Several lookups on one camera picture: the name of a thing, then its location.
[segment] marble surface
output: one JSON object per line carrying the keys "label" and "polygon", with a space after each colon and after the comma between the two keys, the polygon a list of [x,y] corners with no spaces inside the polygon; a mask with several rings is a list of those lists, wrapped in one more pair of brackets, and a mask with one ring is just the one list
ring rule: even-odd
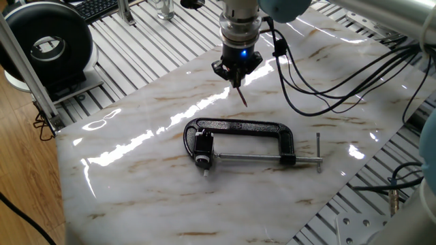
{"label": "marble surface", "polygon": [[[320,90],[388,51],[313,10],[277,28],[303,76]],[[264,62],[241,87],[248,108],[211,69],[220,50],[59,132],[65,218],[84,244],[286,244],[398,131],[423,77],[409,67],[353,110],[307,118],[285,102],[269,34],[256,45]],[[349,91],[373,70],[334,94]],[[429,79],[410,111],[435,88]],[[288,93],[301,110],[325,108],[314,97]],[[315,133],[320,132],[323,172],[314,165],[285,169],[273,162],[218,161],[204,178],[182,139],[185,125],[198,117],[283,123],[294,132],[298,156],[315,156]],[[274,139],[218,135],[215,151],[278,150]]]}

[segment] cable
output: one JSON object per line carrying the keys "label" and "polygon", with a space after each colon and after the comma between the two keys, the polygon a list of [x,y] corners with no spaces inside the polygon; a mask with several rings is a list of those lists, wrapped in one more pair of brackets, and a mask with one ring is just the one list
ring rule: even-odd
{"label": "cable", "polygon": [[429,59],[429,64],[427,65],[427,70],[425,71],[424,78],[422,79],[419,87],[416,89],[414,95],[412,95],[412,97],[409,100],[409,103],[407,103],[406,108],[404,109],[403,116],[401,117],[401,120],[403,121],[404,125],[406,124],[405,117],[406,117],[407,110],[409,109],[410,104],[415,99],[415,96],[418,94],[418,92],[420,91],[422,85],[424,84],[425,80],[427,79],[427,76],[429,75],[429,71],[430,71],[430,66],[431,66],[431,59]]}
{"label": "cable", "polygon": [[422,163],[415,163],[415,162],[409,162],[409,163],[403,163],[401,165],[399,165],[398,167],[395,168],[395,170],[392,173],[392,179],[395,180],[396,179],[396,175],[398,174],[398,172],[400,170],[402,170],[405,167],[409,167],[409,166],[417,166],[417,167],[421,167]]}
{"label": "cable", "polygon": [[[274,39],[274,43],[277,43],[277,41],[275,40],[275,33],[277,33],[277,34],[279,34],[280,35],[280,37],[282,38],[282,39],[285,39],[285,37],[283,36],[283,34],[281,34],[281,32],[280,31],[278,31],[278,30],[276,30],[276,29],[273,29],[273,32],[272,32],[272,36],[273,36],[273,39]],[[417,44],[411,44],[411,45],[407,45],[407,46],[403,46],[403,47],[400,47],[400,48],[396,48],[396,49],[394,49],[394,50],[391,50],[390,52],[387,52],[387,53],[385,53],[384,55],[382,55],[382,56],[380,56],[378,59],[375,59],[373,62],[371,62],[371,63],[369,63],[368,65],[365,65],[363,68],[361,68],[360,70],[358,70],[357,72],[355,72],[355,73],[353,73],[350,77],[348,77],[347,79],[345,79],[344,81],[342,81],[341,83],[339,83],[339,84],[337,84],[336,86],[334,86],[334,87],[332,87],[332,88],[329,88],[328,90],[326,90],[326,91],[316,91],[304,78],[303,78],[303,76],[301,75],[301,73],[300,73],[300,70],[297,68],[297,66],[296,66],[296,63],[295,63],[295,60],[294,60],[294,57],[292,56],[292,53],[291,53],[291,51],[290,51],[290,48],[289,48],[289,46],[287,46],[286,47],[286,49],[287,49],[287,51],[289,52],[289,54],[290,54],[290,58],[291,58],[291,61],[292,61],[292,65],[294,66],[294,69],[295,69],[295,71],[296,71],[296,73],[297,73],[297,75],[300,77],[300,79],[313,91],[313,93],[312,92],[309,92],[309,91],[301,91],[302,93],[306,93],[306,94],[308,94],[308,95],[323,95],[323,94],[326,94],[326,93],[328,93],[328,92],[330,92],[330,91],[333,91],[334,89],[336,89],[336,88],[339,88],[340,86],[342,86],[342,85],[344,85],[346,82],[348,82],[348,81],[350,81],[352,78],[354,78],[355,76],[357,76],[358,74],[360,74],[360,73],[362,73],[364,70],[366,70],[366,69],[368,69],[369,67],[371,67],[372,65],[374,65],[374,64],[376,64],[376,63],[378,63],[379,61],[381,61],[382,59],[384,59],[384,58],[386,58],[387,56],[389,56],[389,55],[391,55],[391,54],[394,54],[395,52],[398,52],[398,51],[401,51],[401,50],[406,50],[406,52],[411,52],[413,49],[414,50],[416,50],[417,52],[419,51],[419,45],[417,45]],[[394,62],[395,61],[395,57],[394,58],[392,58],[390,61],[388,61],[388,62]],[[373,74],[373,76],[376,76],[380,71],[382,71],[383,69],[381,69],[381,67],[376,71],[377,73],[374,73]],[[327,97],[329,97],[329,98],[331,98],[331,99],[338,99],[338,98],[340,98],[340,97],[330,97],[330,96],[327,96]]]}
{"label": "cable", "polygon": [[40,131],[40,140],[41,141],[49,141],[49,140],[55,138],[55,137],[53,137],[53,135],[50,135],[50,137],[48,139],[43,139],[42,138],[42,133],[44,131],[44,127],[49,127],[48,124],[46,123],[46,121],[44,120],[44,117],[42,116],[42,111],[38,112],[38,115],[35,118],[35,122],[33,123],[33,127],[36,128],[36,129],[41,128],[41,131]]}
{"label": "cable", "polygon": [[408,187],[415,186],[417,184],[420,184],[424,177],[420,177],[416,180],[413,180],[411,182],[407,182],[404,184],[397,184],[394,186],[356,186],[353,187],[353,190],[355,191],[389,191],[389,190],[399,190],[404,189]]}
{"label": "cable", "polygon": [[433,6],[433,9],[430,11],[430,13],[428,14],[427,18],[425,18],[425,21],[424,21],[424,24],[422,25],[422,29],[421,29],[421,33],[420,33],[419,42],[420,42],[421,51],[424,53],[424,58],[426,58],[428,56],[428,54],[427,54],[427,52],[425,50],[425,47],[424,47],[424,45],[425,45],[425,34],[427,32],[427,29],[430,26],[430,23],[431,23],[434,15],[435,15],[435,13],[436,13],[436,5]]}
{"label": "cable", "polygon": [[[371,190],[371,191],[372,191],[372,192],[375,192],[375,193],[382,194],[382,195],[387,195],[387,196],[389,196],[389,193],[388,193],[387,191],[377,191],[377,190]],[[404,198],[402,198],[402,197],[399,197],[399,201],[402,202],[402,203],[405,203],[405,202],[406,202],[406,200],[405,200]]]}
{"label": "cable", "polygon": [[396,178],[396,179],[392,179],[391,177],[388,177],[388,181],[389,181],[389,182],[392,182],[392,180],[404,180],[405,178],[411,176],[412,174],[417,174],[417,173],[421,173],[421,172],[422,172],[422,170],[411,171],[410,173],[404,175],[403,177],[401,177],[401,178]]}
{"label": "cable", "polygon": [[[401,68],[401,69],[399,69],[394,75],[392,75],[390,78],[388,78],[386,81],[384,81],[384,82],[382,82],[381,84],[378,84],[377,86],[374,86],[373,88],[371,88],[370,90],[368,90],[366,93],[364,93],[360,98],[359,98],[359,100],[354,104],[354,105],[352,105],[352,106],[350,106],[348,109],[346,109],[346,110],[343,110],[343,111],[340,111],[340,112],[337,112],[337,111],[334,111],[333,110],[333,112],[334,113],[337,113],[337,114],[340,114],[340,113],[344,113],[344,112],[347,112],[347,111],[349,111],[349,110],[351,110],[352,108],[354,108],[356,105],[358,105],[361,101],[362,101],[362,99],[363,99],[363,97],[365,97],[365,95],[367,95],[368,93],[370,93],[371,91],[373,91],[373,90],[375,90],[376,88],[379,88],[379,87],[381,87],[382,85],[384,85],[385,83],[387,83],[387,82],[389,82],[391,79],[393,79],[394,77],[396,77],[398,74],[400,74],[400,72],[402,72],[406,67],[407,67],[407,65],[408,64],[410,64],[410,62],[416,57],[416,55],[418,55],[418,54],[415,54],[415,55],[413,55],[412,57],[411,57],[411,59]],[[399,63],[402,63],[403,62],[403,60],[400,60],[400,61],[397,61],[397,63],[395,63],[395,64],[393,64],[393,65],[399,65]]]}
{"label": "cable", "polygon": [[14,213],[19,215],[22,219],[27,221],[33,228],[35,228],[46,240],[50,245],[56,245],[55,241],[42,229],[33,219],[28,217],[24,212],[19,210],[12,202],[10,202],[2,192],[0,192],[0,200]]}

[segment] metal pole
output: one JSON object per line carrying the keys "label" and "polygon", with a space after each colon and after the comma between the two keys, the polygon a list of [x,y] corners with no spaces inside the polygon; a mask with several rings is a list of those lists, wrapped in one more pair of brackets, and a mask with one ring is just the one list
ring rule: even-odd
{"label": "metal pole", "polygon": [[[215,155],[220,159],[240,159],[240,160],[257,160],[257,161],[279,161],[281,156],[275,155],[258,155],[258,154],[232,154],[219,153]],[[322,163],[320,157],[296,157],[297,163]]]}
{"label": "metal pole", "polygon": [[[433,11],[435,0],[330,0],[356,14],[408,37],[419,39],[422,25]],[[426,44],[436,44],[436,18],[431,21]]]}
{"label": "metal pole", "polygon": [[128,0],[117,0],[118,1],[118,15],[129,25],[136,24],[134,17],[131,15],[130,6]]}
{"label": "metal pole", "polygon": [[55,105],[35,73],[20,44],[9,28],[5,18],[0,14],[0,44],[6,50],[12,62],[20,72],[22,78],[30,88],[33,96],[44,111],[48,119],[58,116]]}

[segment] silver metal cylinder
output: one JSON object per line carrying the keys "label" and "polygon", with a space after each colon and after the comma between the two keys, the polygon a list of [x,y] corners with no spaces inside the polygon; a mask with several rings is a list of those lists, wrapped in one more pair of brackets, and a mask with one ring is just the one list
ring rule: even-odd
{"label": "silver metal cylinder", "polygon": [[246,48],[259,39],[262,23],[256,0],[224,1],[219,17],[223,43],[232,48]]}
{"label": "silver metal cylinder", "polygon": [[220,153],[216,157],[220,159],[240,159],[240,160],[258,160],[258,161],[278,161],[280,156],[270,155],[257,155],[257,154],[232,154],[232,153]]}
{"label": "silver metal cylinder", "polygon": [[[422,25],[435,0],[330,0],[347,10],[408,37],[419,39]],[[425,43],[436,44],[436,16],[426,32]]]}
{"label": "silver metal cylinder", "polygon": [[[281,156],[260,155],[260,154],[232,154],[219,153],[215,155],[220,159],[240,159],[240,160],[257,160],[257,161],[279,161]],[[296,157],[297,163],[322,163],[320,157]]]}
{"label": "silver metal cylinder", "polygon": [[369,245],[434,245],[436,223],[429,212],[436,215],[436,196],[423,181]]}
{"label": "silver metal cylinder", "polygon": [[296,157],[297,163],[322,163],[321,157]]}
{"label": "silver metal cylinder", "polygon": [[389,211],[390,215],[394,216],[396,212],[398,212],[399,206],[399,192],[398,190],[390,190],[389,191]]}

